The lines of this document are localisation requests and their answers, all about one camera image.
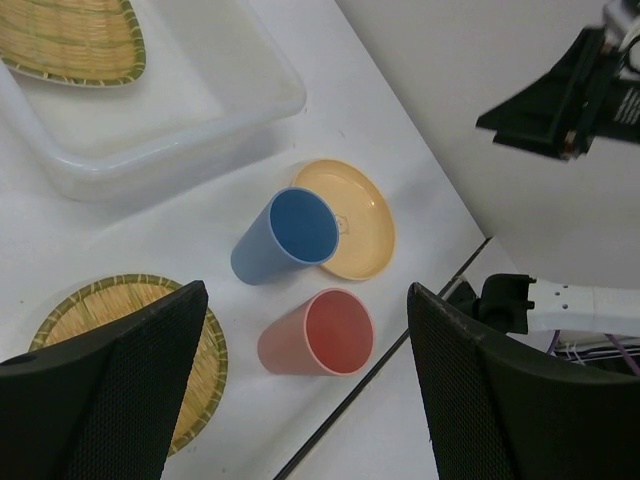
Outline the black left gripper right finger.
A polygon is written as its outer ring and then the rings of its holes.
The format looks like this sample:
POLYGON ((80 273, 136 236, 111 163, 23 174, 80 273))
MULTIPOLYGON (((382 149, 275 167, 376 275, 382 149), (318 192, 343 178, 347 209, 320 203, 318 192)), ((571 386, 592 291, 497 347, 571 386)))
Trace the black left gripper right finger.
POLYGON ((638 377, 552 357, 419 283, 407 316, 439 478, 638 478, 638 377))

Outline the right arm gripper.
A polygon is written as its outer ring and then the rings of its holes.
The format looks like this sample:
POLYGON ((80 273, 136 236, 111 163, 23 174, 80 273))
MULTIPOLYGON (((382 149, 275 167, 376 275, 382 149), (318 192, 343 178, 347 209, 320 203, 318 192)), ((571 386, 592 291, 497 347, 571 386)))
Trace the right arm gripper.
POLYGON ((613 43, 585 27, 542 77, 482 114, 493 141, 556 160, 577 158, 596 137, 639 144, 639 24, 613 43))

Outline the round bamboo woven tray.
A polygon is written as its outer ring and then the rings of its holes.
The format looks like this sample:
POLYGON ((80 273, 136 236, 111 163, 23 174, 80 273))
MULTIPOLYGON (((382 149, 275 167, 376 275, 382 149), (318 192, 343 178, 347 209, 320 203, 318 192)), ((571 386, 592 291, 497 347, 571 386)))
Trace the round bamboo woven tray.
MULTIPOLYGON (((36 331, 29 351, 39 350, 127 316, 180 289, 174 280, 146 273, 106 277, 71 293, 54 307, 36 331)), ((212 419, 228 375, 223 330, 207 310, 187 389, 169 447, 170 456, 185 448, 212 419)))

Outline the square bamboo woven tray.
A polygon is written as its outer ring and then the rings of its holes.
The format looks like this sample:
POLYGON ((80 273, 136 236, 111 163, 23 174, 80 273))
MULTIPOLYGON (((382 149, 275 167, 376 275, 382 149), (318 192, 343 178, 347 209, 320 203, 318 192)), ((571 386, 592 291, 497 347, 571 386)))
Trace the square bamboo woven tray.
POLYGON ((120 87, 146 68, 143 32, 129 1, 1 3, 1 61, 39 80, 120 87))

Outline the yellow plastic plate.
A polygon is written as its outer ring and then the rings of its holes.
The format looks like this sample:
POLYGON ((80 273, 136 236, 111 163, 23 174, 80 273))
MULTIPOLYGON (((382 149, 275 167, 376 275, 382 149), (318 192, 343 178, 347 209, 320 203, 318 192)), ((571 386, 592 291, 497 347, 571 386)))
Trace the yellow plastic plate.
POLYGON ((365 174, 345 162, 320 159, 302 167, 291 184, 316 193, 334 213, 339 243, 321 265, 325 271, 365 281, 389 265, 396 241, 394 219, 385 197, 365 174))

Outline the blue plastic cup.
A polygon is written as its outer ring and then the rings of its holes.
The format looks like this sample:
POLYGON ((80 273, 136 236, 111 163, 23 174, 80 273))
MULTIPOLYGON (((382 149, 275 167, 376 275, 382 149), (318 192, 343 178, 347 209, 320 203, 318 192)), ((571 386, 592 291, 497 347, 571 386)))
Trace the blue plastic cup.
POLYGON ((339 227, 329 205, 300 187, 278 191, 231 253, 235 275, 249 285, 263 285, 331 259, 339 227))

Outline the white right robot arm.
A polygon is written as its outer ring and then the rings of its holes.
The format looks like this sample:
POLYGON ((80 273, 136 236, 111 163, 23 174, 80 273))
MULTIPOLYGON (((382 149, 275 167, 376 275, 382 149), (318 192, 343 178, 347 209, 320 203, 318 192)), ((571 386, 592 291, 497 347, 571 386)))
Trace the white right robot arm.
MULTIPOLYGON (((639 139, 639 30, 620 44, 583 29, 556 65, 477 120, 498 144, 557 160, 595 137, 639 139)), ((407 294, 408 332, 437 474, 442 479, 635 479, 639 335, 635 290, 495 274, 480 296, 407 294), (532 332, 603 334, 624 373, 555 357, 521 342, 532 332)))

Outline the pink plastic cup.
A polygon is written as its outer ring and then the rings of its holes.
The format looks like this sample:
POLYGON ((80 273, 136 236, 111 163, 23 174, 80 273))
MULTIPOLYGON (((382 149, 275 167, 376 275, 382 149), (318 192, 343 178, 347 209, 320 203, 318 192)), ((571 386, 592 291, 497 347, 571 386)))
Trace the pink plastic cup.
POLYGON ((261 334, 258 357, 276 375, 350 376, 370 361, 376 331, 362 301, 326 289, 281 316, 261 334))

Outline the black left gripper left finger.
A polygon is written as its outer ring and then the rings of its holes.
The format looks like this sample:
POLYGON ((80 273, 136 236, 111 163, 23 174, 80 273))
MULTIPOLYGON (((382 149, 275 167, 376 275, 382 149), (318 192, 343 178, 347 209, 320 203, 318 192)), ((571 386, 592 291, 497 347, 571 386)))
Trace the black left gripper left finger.
POLYGON ((160 478, 207 307, 193 281, 2 362, 2 478, 160 478))

